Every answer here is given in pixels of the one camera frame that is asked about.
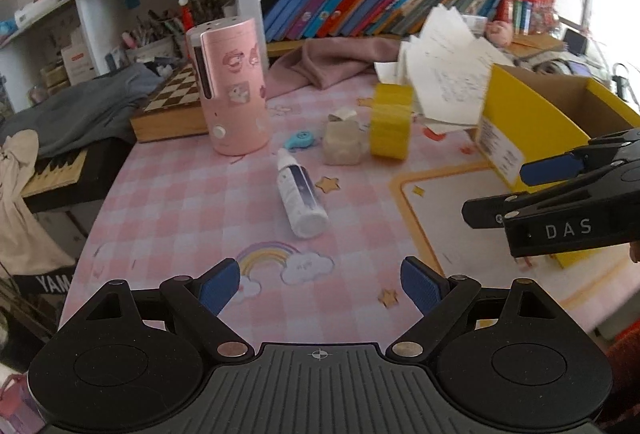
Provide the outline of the yellow tape roll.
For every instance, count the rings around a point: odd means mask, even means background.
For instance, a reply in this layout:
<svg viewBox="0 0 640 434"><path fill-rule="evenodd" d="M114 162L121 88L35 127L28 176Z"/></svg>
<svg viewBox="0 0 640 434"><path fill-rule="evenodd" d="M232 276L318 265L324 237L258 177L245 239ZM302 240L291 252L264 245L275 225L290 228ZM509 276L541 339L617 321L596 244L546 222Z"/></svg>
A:
<svg viewBox="0 0 640 434"><path fill-rule="evenodd" d="M376 157L404 161L408 157L413 90L378 84L371 104L370 151Z"/></svg>

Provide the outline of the yellow cardboard box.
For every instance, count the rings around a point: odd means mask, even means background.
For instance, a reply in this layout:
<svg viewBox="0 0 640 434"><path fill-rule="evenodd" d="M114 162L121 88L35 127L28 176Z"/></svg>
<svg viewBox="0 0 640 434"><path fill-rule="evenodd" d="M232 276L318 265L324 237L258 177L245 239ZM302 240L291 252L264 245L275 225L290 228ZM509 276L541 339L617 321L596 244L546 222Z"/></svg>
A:
<svg viewBox="0 0 640 434"><path fill-rule="evenodd" d="M476 143L510 191L535 192L523 164L555 157L617 131L639 130L639 115L590 77L539 75L497 65L491 72ZM588 250L550 254L562 263Z"/></svg>

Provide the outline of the pink checked tablecloth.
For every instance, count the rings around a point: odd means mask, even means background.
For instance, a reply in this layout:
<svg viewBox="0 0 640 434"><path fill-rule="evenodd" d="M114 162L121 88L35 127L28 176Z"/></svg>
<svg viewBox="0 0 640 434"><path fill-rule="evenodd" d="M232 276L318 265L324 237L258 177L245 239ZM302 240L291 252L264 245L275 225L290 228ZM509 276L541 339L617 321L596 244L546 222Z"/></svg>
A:
<svg viewBox="0 0 640 434"><path fill-rule="evenodd" d="M463 131L430 137L416 125L398 163L365 157L332 167L320 147L299 151L329 224L317 238L297 238L278 192L277 152L296 131L320 134L337 109L367 124L373 85L365 75L273 99L271 141L246 157L217 154L207 137L135 146L90 231L64 316L108 280L149 289L227 257L242 275L221 317L253 345L390 344L419 318L399 282L409 255L452 274L493 262L510 278L551 275L551 294L586 330L636 293L639 267L626 247L562 269L545 258L514 261L501 230L469 228L462 204L504 186Z"/></svg>

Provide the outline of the white spray bottle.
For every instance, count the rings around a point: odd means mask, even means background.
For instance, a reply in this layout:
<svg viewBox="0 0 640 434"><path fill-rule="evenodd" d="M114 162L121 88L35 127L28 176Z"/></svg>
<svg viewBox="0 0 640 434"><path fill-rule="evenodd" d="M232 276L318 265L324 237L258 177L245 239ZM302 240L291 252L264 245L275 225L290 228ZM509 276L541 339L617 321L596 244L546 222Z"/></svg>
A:
<svg viewBox="0 0 640 434"><path fill-rule="evenodd" d="M277 186L294 235L300 239L322 235L329 216L314 192L307 169L287 149L278 151Z"/></svg>

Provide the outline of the stack of white papers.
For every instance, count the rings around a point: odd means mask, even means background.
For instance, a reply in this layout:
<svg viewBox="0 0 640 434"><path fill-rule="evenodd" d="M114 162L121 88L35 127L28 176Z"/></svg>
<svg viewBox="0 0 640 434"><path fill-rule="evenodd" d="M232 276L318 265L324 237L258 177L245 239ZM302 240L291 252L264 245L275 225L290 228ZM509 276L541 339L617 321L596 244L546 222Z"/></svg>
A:
<svg viewBox="0 0 640 434"><path fill-rule="evenodd" d="M477 125L491 70L513 61L483 36L475 35L455 8L439 4L418 35L400 43L396 61L374 64L383 84L413 91L413 108L432 133L444 135Z"/></svg>

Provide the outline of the pink pig plush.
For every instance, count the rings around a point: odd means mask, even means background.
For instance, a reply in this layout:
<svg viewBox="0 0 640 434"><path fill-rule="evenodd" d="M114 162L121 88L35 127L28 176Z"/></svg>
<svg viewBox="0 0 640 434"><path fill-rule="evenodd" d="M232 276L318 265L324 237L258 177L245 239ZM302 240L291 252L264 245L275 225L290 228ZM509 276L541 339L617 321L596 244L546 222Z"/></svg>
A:
<svg viewBox="0 0 640 434"><path fill-rule="evenodd" d="M513 26L509 22L491 21L486 24L485 37L498 48L509 47L513 42Z"/></svg>

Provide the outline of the small white charger plug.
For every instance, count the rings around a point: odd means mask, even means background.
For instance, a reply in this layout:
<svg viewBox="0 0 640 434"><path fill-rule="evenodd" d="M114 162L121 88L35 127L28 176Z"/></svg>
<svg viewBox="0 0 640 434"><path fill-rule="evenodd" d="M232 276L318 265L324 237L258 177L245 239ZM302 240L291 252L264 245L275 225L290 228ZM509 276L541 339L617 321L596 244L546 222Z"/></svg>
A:
<svg viewBox="0 0 640 434"><path fill-rule="evenodd" d="M352 108L330 113L322 138L323 163L350 166L361 162L362 142L358 115Z"/></svg>

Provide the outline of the black keyboard piano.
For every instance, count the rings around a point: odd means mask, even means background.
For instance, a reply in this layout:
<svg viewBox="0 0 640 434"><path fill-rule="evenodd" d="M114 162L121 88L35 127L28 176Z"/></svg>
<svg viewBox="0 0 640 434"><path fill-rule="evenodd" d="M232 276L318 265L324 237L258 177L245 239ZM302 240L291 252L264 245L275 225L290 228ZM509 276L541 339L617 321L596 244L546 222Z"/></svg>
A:
<svg viewBox="0 0 640 434"><path fill-rule="evenodd" d="M101 204L124 166L132 144L120 138L36 160L22 197L62 251L78 261Z"/></svg>

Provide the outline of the cream white jacket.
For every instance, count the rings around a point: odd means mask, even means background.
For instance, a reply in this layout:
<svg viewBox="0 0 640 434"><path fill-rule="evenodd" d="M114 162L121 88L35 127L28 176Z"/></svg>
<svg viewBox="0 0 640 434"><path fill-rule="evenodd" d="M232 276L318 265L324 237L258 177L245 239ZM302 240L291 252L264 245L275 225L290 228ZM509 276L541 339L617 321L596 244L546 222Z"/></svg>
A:
<svg viewBox="0 0 640 434"><path fill-rule="evenodd" d="M22 190L35 172L38 134L31 129L1 145L1 265L11 276L40 276L75 266L35 219Z"/></svg>

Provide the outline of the wooden chess board box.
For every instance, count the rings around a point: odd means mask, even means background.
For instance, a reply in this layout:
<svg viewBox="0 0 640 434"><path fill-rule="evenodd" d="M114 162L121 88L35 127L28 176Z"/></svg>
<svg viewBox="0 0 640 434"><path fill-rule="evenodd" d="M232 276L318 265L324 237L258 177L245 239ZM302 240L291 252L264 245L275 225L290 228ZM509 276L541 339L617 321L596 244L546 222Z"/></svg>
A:
<svg viewBox="0 0 640 434"><path fill-rule="evenodd" d="M150 97L130 119L139 142L207 134L200 90L191 64L186 64Z"/></svg>

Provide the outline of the grey clothing pile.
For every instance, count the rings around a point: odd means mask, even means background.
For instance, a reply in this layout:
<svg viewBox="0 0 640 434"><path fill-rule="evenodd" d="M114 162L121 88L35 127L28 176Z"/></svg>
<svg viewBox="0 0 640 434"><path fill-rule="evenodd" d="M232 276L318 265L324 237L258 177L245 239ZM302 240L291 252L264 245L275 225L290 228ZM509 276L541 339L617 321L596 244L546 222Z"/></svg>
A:
<svg viewBox="0 0 640 434"><path fill-rule="evenodd" d="M142 63L61 90L1 125L6 139L20 131L38 134L43 159L84 149L106 139L136 141L130 117L164 80Z"/></svg>

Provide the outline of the pink cloth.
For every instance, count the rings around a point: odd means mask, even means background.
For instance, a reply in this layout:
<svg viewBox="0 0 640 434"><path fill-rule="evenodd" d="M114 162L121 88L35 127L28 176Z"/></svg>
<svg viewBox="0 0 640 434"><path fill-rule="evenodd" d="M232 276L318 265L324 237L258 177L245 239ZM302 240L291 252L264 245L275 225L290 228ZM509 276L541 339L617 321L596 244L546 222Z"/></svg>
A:
<svg viewBox="0 0 640 434"><path fill-rule="evenodd" d="M274 62L266 76L270 100L306 86L326 90L371 70L376 62L395 62L399 40L383 37L305 40Z"/></svg>

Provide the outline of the pink cylindrical humidifier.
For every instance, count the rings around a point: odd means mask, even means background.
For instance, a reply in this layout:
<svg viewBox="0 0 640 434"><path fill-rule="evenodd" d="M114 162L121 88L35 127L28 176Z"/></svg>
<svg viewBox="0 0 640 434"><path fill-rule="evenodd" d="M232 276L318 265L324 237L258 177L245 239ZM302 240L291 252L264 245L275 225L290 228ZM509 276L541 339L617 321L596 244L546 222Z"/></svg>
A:
<svg viewBox="0 0 640 434"><path fill-rule="evenodd" d="M255 21L234 16L198 25L186 45L214 150L242 157L262 149L271 129Z"/></svg>

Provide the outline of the pen holder with pens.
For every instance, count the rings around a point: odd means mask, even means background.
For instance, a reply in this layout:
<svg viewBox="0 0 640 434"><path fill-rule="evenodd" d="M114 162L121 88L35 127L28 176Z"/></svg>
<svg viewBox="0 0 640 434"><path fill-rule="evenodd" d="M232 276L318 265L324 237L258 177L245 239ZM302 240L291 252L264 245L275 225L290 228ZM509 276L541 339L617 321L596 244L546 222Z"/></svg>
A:
<svg viewBox="0 0 640 434"><path fill-rule="evenodd" d="M221 0L176 0L174 10L148 9L136 16L136 25L120 35L129 63L160 59L186 59L186 33L198 24L221 19L226 12Z"/></svg>

